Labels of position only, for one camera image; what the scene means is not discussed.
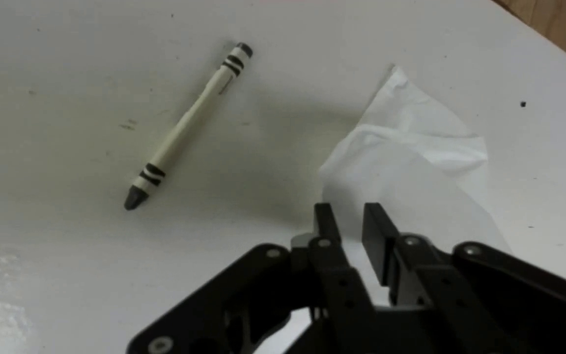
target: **white table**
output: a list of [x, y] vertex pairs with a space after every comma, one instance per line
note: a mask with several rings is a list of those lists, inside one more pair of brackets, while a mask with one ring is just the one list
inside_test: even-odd
[[[253, 62], [125, 212], [233, 39]], [[0, 0], [0, 354], [123, 351], [253, 243], [308, 229], [315, 167], [388, 62], [484, 135], [508, 245], [566, 275], [566, 54], [488, 1]]]

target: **crayon label stripe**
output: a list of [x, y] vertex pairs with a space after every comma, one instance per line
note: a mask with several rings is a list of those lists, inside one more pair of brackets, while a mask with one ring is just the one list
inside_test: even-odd
[[239, 76], [241, 68], [233, 66], [229, 60], [223, 60], [221, 64], [227, 66], [235, 76]]
[[247, 56], [251, 56], [251, 47], [247, 43], [237, 43], [235, 47], [239, 47]]
[[225, 56], [229, 62], [233, 62], [233, 64], [237, 64], [237, 66], [241, 66], [243, 68], [243, 62], [241, 62], [241, 58], [239, 56], [235, 56], [235, 54], [227, 54]]
[[158, 167], [154, 167], [154, 165], [150, 165], [150, 163], [145, 165], [145, 170], [146, 170], [148, 174], [156, 176], [156, 178], [162, 178], [162, 176], [164, 176], [164, 170], [158, 168]]
[[150, 184], [158, 186], [160, 184], [160, 178], [154, 178], [150, 174], [145, 174], [145, 170], [139, 172], [141, 178], [148, 180]]

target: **debris speck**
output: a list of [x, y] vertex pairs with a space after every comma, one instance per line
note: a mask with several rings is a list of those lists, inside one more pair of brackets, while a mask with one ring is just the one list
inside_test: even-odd
[[131, 129], [133, 129], [133, 125], [127, 125], [127, 123], [119, 123], [119, 127], [121, 127], [121, 129], [127, 129], [127, 131], [131, 131]]

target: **screw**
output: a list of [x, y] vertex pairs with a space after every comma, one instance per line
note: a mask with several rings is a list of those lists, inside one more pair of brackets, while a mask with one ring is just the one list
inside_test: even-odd
[[280, 249], [268, 247], [268, 249], [264, 251], [264, 255], [266, 255], [266, 257], [280, 257]]
[[420, 239], [418, 239], [418, 237], [414, 237], [414, 235], [408, 235], [408, 237], [404, 237], [404, 243], [406, 243], [406, 245], [418, 245], [418, 243], [420, 243]]
[[317, 245], [319, 245], [319, 247], [329, 247], [329, 239], [327, 239], [327, 237], [321, 237], [321, 239], [317, 239]]
[[172, 340], [168, 336], [156, 336], [148, 342], [146, 354], [166, 354], [172, 347]]
[[481, 249], [479, 249], [477, 245], [465, 245], [465, 247], [463, 247], [463, 253], [467, 253], [467, 255], [477, 255], [477, 253], [481, 253]]

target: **crayon tip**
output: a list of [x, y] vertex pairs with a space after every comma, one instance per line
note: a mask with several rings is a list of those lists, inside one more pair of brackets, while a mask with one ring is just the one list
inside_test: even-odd
[[146, 198], [146, 192], [137, 186], [129, 186], [123, 208], [133, 210]]
[[251, 50], [251, 47], [249, 47], [247, 43], [239, 41], [237, 47], [239, 47], [247, 56], [251, 56], [253, 50]]

